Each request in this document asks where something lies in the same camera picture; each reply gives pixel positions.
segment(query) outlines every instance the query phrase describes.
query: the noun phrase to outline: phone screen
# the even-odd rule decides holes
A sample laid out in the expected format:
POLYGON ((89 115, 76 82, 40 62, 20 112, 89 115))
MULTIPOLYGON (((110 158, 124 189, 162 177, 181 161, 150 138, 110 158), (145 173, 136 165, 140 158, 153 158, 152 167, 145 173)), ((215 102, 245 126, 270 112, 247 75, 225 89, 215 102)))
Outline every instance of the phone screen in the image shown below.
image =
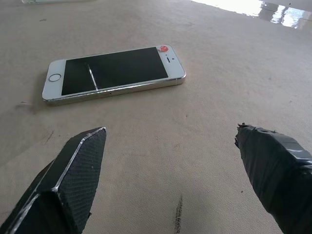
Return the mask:
POLYGON ((156 47, 67 60, 62 95, 167 78, 156 47))

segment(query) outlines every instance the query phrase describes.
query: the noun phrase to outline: shiny floor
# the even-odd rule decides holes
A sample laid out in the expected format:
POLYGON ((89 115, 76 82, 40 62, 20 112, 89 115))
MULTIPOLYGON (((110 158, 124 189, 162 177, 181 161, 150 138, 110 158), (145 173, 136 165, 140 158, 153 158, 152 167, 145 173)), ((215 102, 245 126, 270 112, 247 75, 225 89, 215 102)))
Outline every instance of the shiny floor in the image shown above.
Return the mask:
POLYGON ((234 145, 245 122, 312 152, 311 22, 286 26, 293 15, 283 8, 273 23, 277 11, 263 20, 190 0, 0 0, 0 221, 71 136, 105 126, 84 234, 173 234, 181 196, 181 234, 281 234, 234 145), (51 61, 163 43, 187 72, 182 85, 41 101, 51 61))

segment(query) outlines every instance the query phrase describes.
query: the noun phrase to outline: floor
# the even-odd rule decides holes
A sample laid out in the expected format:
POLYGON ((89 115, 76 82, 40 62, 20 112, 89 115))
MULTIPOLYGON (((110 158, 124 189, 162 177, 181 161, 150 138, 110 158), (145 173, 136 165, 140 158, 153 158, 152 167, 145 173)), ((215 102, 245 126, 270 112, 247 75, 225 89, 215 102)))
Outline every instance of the floor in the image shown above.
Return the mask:
POLYGON ((0 221, 70 137, 105 126, 84 234, 173 234, 181 196, 181 234, 281 234, 234 136, 245 122, 312 152, 310 29, 190 0, 0 0, 0 221), (182 85, 59 107, 41 101, 51 61, 163 43, 187 72, 182 85))

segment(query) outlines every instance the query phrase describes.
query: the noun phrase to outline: smartphone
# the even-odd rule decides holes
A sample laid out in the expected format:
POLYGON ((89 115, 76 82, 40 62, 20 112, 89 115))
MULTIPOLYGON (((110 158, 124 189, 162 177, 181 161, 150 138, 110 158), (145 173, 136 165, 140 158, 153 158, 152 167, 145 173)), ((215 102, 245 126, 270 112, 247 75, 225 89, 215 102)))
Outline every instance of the smartphone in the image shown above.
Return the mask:
POLYGON ((177 85, 185 77, 169 45, 61 59, 49 66, 42 98, 61 105, 177 85))

